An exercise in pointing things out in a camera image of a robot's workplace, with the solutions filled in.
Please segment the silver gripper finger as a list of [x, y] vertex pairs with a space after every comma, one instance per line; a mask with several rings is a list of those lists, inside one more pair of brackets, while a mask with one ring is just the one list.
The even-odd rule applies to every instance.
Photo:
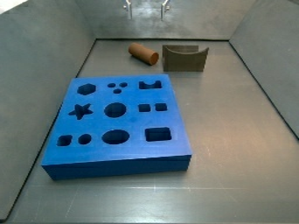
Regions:
[[128, 19], [130, 20], [133, 18], [132, 13], [132, 0], [124, 0], [124, 10], [126, 12]]
[[161, 3], [161, 12], [160, 12], [161, 21], [164, 21], [164, 13], [169, 10], [169, 2], [170, 0], [164, 0]]

